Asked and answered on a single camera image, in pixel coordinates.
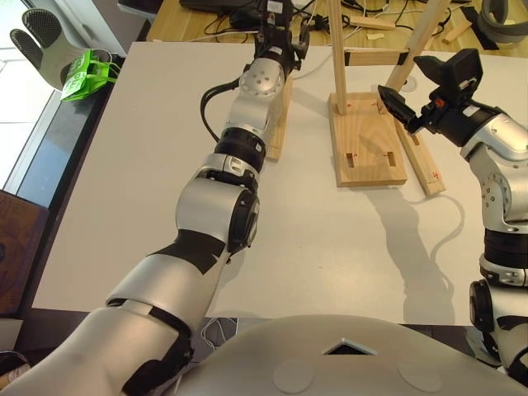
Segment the green bag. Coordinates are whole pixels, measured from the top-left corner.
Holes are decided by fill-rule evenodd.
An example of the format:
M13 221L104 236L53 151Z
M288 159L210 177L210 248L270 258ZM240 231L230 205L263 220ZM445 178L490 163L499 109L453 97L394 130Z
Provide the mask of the green bag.
M76 101L84 99L106 83L115 83L120 67L112 62L100 62L91 49L75 59L69 67L66 82L63 86L61 101Z

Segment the window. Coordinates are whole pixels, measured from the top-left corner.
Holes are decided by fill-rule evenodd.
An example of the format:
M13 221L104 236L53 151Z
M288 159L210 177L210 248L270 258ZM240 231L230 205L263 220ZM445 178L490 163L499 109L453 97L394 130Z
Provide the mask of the window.
M7 183L13 168L30 142L38 147L35 126L54 93L9 38L11 29L25 30L21 15L26 9L21 0L0 0L0 189L11 193L16 193L16 183Z

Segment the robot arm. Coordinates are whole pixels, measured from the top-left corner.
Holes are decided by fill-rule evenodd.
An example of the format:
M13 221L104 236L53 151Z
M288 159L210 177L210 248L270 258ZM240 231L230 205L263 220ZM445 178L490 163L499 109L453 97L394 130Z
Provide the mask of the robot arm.
M417 117L396 91L379 87L409 133L425 127L461 147L482 190L485 228L480 272L470 287L471 321L508 374L528 386L528 131L504 111L471 99L483 75L476 49L443 63L416 57L439 87Z
M138 264L104 308L2 395L141 395L191 360L191 337L200 331L220 272L255 236L266 145L285 80L308 48L306 36L291 43L290 0L261 1L260 7L255 59L239 79L214 152L180 195L177 239Z

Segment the wooden plank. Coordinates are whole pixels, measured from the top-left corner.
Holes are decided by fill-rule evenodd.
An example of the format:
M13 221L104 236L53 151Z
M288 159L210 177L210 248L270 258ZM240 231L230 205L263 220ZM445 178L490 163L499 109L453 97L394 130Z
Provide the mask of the wooden plank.
M291 99L291 86L293 85L293 78L291 76L286 80L283 94L282 113L277 121L273 137L269 147L266 148L266 158L272 161L278 161L281 156L282 144L286 133L286 121L288 120L288 107Z
M350 15L350 24L353 26L366 27L368 29L380 29L382 31L393 31L396 25L385 19L369 18L367 16Z
M328 98L333 156L338 187L387 186L407 180L394 118L380 114L378 95L348 93L349 111L337 111L337 96Z
M442 39L443 43L451 44L453 41L455 41L459 35L464 33L466 30L468 30L471 25L473 25L470 21L467 19L459 23L455 29L450 30L445 37Z
M398 92L402 89L405 80L413 69L414 57L422 53L423 47L431 37L432 32L436 29L436 25L444 15L444 10L449 3L450 0L435 0L434 2L427 2L426 9L405 46L405 48L409 49L409 55L403 64L394 67L389 80L387 80L387 83L385 84L387 87L391 87Z
M345 49L345 66L395 65L408 52L408 49Z
M409 161L426 196L433 196L444 191L446 186L444 186L440 171L427 146L424 144L422 136L419 133L411 136L399 121L394 120L394 123L396 124L396 131L400 141L407 152Z
M337 110L339 114L347 113L347 81L345 79L345 53L343 52L343 26L341 20L341 3L330 0L328 4L328 23L332 37L333 74L336 81Z

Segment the white tabletop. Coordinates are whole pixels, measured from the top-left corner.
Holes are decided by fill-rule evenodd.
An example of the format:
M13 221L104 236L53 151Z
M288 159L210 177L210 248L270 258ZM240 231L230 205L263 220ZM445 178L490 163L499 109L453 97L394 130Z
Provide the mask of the white tabletop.
M303 71L329 54L328 47L310 48ZM133 45L68 203L35 308L102 306L142 257L175 238L177 197L214 147L200 121L201 94L231 81L251 57L251 45ZM482 61L475 99L526 125L528 59ZM370 91L390 70L346 68L348 91ZM412 75L417 90L404 96L419 110L435 86L416 68ZM257 239L224 270L209 315L356 314L469 324L469 283L480 278L483 251L479 185L469 166L446 139L424 132L447 186L441 196L423 200L409 162L403 186L336 188L326 105L333 91L331 61L295 81L282 157L262 174ZM210 103L218 132L235 94Z

